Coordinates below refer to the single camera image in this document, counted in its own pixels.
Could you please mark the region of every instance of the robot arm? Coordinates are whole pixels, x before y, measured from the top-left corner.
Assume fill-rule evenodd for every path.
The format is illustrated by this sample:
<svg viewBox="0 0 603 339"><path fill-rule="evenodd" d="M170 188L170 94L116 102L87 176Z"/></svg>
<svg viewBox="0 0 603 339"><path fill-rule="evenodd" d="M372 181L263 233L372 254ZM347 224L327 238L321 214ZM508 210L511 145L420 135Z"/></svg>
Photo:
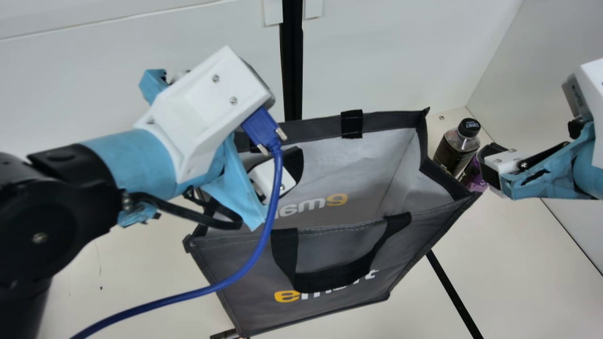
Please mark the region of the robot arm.
<svg viewBox="0 0 603 339"><path fill-rule="evenodd" d="M535 156L498 145L479 154L490 187L513 200L530 197L603 199L603 59L582 65L563 89L575 119L568 123L573 142Z"/></svg>
<svg viewBox="0 0 603 339"><path fill-rule="evenodd" d="M0 153L3 335L36 336L53 275L91 240L115 224L156 218L157 208L182 211L166 200L224 172L244 173L238 155L232 154L236 148L229 136L234 129L258 123L262 133L271 128L266 139L245 130L263 150L280 147L266 140L286 137L266 111L273 94L228 47L172 85L165 71L147 71L140 88L152 106L130 131L31 154L29 163ZM225 166L229 161L234 166ZM231 177L255 196L244 174ZM267 207L257 204L263 220ZM222 211L227 217L232 212L230 226L240 227L241 217L228 208ZM195 221L209 218L195 213L188 210L186 215Z"/></svg>

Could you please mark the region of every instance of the black bottle cap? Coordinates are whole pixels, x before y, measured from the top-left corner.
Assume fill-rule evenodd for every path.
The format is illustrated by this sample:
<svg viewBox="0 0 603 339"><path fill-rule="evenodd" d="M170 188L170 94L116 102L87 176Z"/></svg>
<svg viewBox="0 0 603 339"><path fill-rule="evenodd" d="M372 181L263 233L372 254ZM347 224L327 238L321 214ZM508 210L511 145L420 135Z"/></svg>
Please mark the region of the black bottle cap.
<svg viewBox="0 0 603 339"><path fill-rule="evenodd" d="M458 133L464 137L473 138L478 135L481 128L482 127L477 120L466 118L461 120L461 123L458 124Z"/></svg>

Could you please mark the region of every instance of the purple object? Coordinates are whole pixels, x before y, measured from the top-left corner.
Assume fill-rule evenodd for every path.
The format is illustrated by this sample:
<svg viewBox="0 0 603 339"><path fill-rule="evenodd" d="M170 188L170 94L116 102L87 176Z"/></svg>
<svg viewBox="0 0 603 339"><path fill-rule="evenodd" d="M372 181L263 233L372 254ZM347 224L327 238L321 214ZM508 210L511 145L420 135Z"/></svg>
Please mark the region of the purple object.
<svg viewBox="0 0 603 339"><path fill-rule="evenodd" d="M488 189L488 183L484 181L482 173L479 169L477 156L473 156L473 158L471 158L471 161L467 167L465 167L465 170L463 170L459 181L461 184L463 184L463 186L472 192L484 192L486 189Z"/></svg>

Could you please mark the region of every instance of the emart logo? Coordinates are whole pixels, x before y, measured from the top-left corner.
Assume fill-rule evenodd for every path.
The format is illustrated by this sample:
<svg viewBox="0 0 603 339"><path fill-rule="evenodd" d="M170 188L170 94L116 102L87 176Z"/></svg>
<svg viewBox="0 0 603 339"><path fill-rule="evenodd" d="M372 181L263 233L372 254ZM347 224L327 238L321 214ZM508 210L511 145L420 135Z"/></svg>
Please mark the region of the emart logo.
<svg viewBox="0 0 603 339"><path fill-rule="evenodd" d="M371 270L371 272L368 272L368 274L366 276L364 276L364 280L370 280L370 279L374 279L375 278L375 273L377 273L379 270ZM363 278L360 278L356 281L354 281L354 283L352 283L349 286L352 285L356 285L358 283L360 283L360 281ZM347 286L343 286L343 287L339 287L339 288L334 288L332 290L326 290L324 292L324 294L330 294L333 293L335 291L341 291L344 288L346 288ZM314 292L311 295L308 293L299 293L298 291L293 291L293 290L289 290L289 291L278 291L274 293L274 300L276 300L277 302L280 303L290 303L290 302L296 302L298 300L309 300L309 299L316 299L319 298L321 296L322 292Z"/></svg>
<svg viewBox="0 0 603 339"><path fill-rule="evenodd" d="M321 209L325 206L342 206L347 203L347 194L337 193L330 195L327 198L316 198L306 201L302 201L299 204L286 205L280 208L276 213L276 218L288 217L296 213L302 213L304 211L312 211L314 209Z"/></svg>

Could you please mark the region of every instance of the gray tote bag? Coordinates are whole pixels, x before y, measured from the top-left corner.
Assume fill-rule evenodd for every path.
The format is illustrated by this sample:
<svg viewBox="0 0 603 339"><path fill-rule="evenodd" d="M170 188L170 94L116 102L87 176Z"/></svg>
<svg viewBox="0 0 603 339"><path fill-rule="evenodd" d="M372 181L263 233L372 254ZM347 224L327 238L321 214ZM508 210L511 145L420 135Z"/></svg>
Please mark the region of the gray tote bag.
<svg viewBox="0 0 603 339"><path fill-rule="evenodd" d="M260 260L218 292L238 335L387 300L479 197L427 158L428 111L280 125L283 149L298 148L285 159L298 184L281 197ZM235 142L247 168L263 161L245 134ZM213 284L243 266L259 234L198 227L183 243Z"/></svg>

